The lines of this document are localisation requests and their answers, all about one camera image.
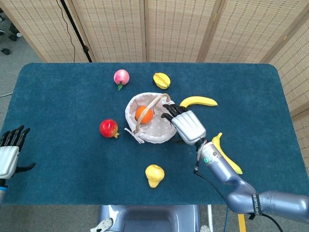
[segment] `robotic arm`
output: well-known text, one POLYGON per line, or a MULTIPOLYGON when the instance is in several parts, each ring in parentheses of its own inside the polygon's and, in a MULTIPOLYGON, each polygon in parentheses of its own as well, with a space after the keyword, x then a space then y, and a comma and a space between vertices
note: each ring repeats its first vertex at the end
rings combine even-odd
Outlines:
POLYGON ((31 170, 35 163, 27 167, 18 167, 17 160, 21 151, 26 135, 30 128, 24 129, 20 126, 18 129, 5 132, 0 138, 0 208, 7 191, 6 181, 11 179, 15 173, 22 173, 31 170))
POLYGON ((223 184, 233 186, 226 197, 227 206, 239 214, 273 214, 309 224, 309 198, 277 191, 258 194, 228 164, 218 149, 206 138, 206 130, 192 111, 175 104, 164 105, 170 112, 161 117, 169 120, 183 141, 197 147, 197 160, 202 161, 223 184))

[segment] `beige screen panel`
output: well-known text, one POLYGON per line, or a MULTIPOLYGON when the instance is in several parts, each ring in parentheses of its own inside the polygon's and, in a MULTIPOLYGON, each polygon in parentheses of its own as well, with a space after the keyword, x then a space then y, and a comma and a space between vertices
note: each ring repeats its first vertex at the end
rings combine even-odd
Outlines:
POLYGON ((215 0, 148 0, 147 61, 196 62, 215 0))
POLYGON ((304 159, 305 167, 309 175, 309 115, 294 121, 294 129, 304 159))
POLYGON ((295 116, 309 102, 309 20, 270 61, 279 72, 286 101, 295 116))
POLYGON ((74 0, 98 62, 146 61, 143 2, 74 0))
MULTIPOLYGON (((55 0, 0 0, 0 7, 44 61, 73 62, 74 48, 55 0)), ((75 61, 88 62, 66 13, 63 14, 76 48, 75 61)))
POLYGON ((304 0, 227 0, 205 62, 260 62, 304 0))

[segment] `basket handle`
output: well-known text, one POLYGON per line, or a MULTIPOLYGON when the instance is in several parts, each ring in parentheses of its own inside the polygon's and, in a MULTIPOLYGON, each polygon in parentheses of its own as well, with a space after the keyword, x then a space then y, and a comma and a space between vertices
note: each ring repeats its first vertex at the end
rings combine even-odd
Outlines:
POLYGON ((161 95, 157 96, 155 99, 153 99, 153 101, 151 103, 149 103, 149 105, 143 110, 143 112, 140 115, 140 118, 137 120, 136 126, 135 126, 135 130, 133 131, 134 133, 139 132, 140 130, 140 123, 143 120, 144 116, 146 115, 146 113, 148 112, 148 110, 154 108, 159 101, 161 101, 162 98, 166 97, 166 101, 169 102, 170 101, 170 96, 167 93, 162 93, 161 95))

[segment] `black cable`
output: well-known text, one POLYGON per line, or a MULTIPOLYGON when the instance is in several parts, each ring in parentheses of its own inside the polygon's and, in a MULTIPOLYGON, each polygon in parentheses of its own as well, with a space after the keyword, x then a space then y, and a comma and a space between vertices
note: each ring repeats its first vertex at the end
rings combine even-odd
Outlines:
POLYGON ((66 23, 66 25, 67 25, 67 32, 68 32, 68 34, 69 34, 69 36, 70 36, 71 44, 72 44, 72 46, 74 47, 74 59, 73 59, 73 62, 75 63, 75 50, 76 50, 76 49, 75 49, 75 46, 74 46, 74 44, 73 44, 73 42, 72 42, 71 34, 69 33, 69 26, 68 26, 68 23, 66 22, 66 20, 64 19, 63 11, 62 11, 61 6, 59 5, 58 0, 56 0, 56 2, 57 2, 57 5, 59 6, 59 8, 61 9, 61 15, 62 15, 63 21, 64 21, 64 22, 66 23))
MULTIPOLYGON (((211 180, 209 180, 208 178, 206 178, 205 176, 203 176, 201 173, 199 173, 197 170, 194 170, 194 174, 203 178, 204 180, 206 180, 208 183, 210 183, 210 185, 217 191, 217 193, 222 197, 222 199, 226 202, 224 195, 220 192, 220 190, 215 186, 214 183, 212 183, 211 180)), ((225 230, 226 230, 226 225, 227 225, 227 215, 228 215, 228 208, 226 210, 226 216, 225 216, 225 230)), ((278 229, 280 230, 280 232, 283 232, 281 226, 279 225, 279 223, 273 219, 271 216, 267 215, 267 214, 262 214, 262 216, 265 216, 267 218, 269 218, 270 220, 272 220, 276 226, 278 227, 278 229)))
POLYGON ((262 214, 262 216, 265 216, 265 217, 269 218, 270 220, 272 220, 276 224, 276 226, 278 227, 280 232, 283 232, 283 229, 281 228, 281 226, 279 225, 279 223, 275 219, 273 219, 271 216, 269 216, 267 214, 262 214))

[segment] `toy fruit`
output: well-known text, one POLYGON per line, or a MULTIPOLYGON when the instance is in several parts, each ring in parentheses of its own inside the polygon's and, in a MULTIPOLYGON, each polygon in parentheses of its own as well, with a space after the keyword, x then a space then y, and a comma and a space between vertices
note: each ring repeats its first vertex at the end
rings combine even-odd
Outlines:
POLYGON ((220 147, 220 138, 221 138, 222 133, 220 132, 217 136, 213 137, 212 143, 214 146, 220 151, 221 155, 224 157, 224 159, 228 162, 228 164, 234 169, 234 171, 237 174, 242 174, 241 168, 235 164, 227 155, 223 152, 223 150, 220 147))
POLYGON ((201 96, 192 96, 189 98, 186 98, 180 103, 180 106, 188 107, 189 105, 193 104, 200 104, 200 105, 207 105, 207 106, 216 106, 218 103, 211 99, 211 98, 205 98, 201 96))
POLYGON ((165 73, 157 72, 154 74, 154 82, 161 89, 167 89, 170 85, 170 78, 165 73))
POLYGON ((155 188, 164 178, 164 170, 158 165, 151 164, 145 170, 149 186, 155 188))
MULTIPOLYGON (((142 112, 144 111, 144 109, 146 109, 146 106, 140 106, 136 112, 135 112, 135 119, 138 120, 140 118, 140 115, 142 114, 142 112)), ((147 113, 145 114, 145 116, 143 117, 142 121, 140 122, 141 124, 146 124, 149 123, 151 121, 151 119, 153 119, 154 117, 154 113, 152 110, 148 110, 147 113)))
POLYGON ((118 124, 112 119, 104 120, 100 124, 100 133, 106 138, 118 138, 118 124))
POLYGON ((114 82, 118 85, 118 91, 129 82, 130 76, 124 69, 120 69, 114 74, 114 82))

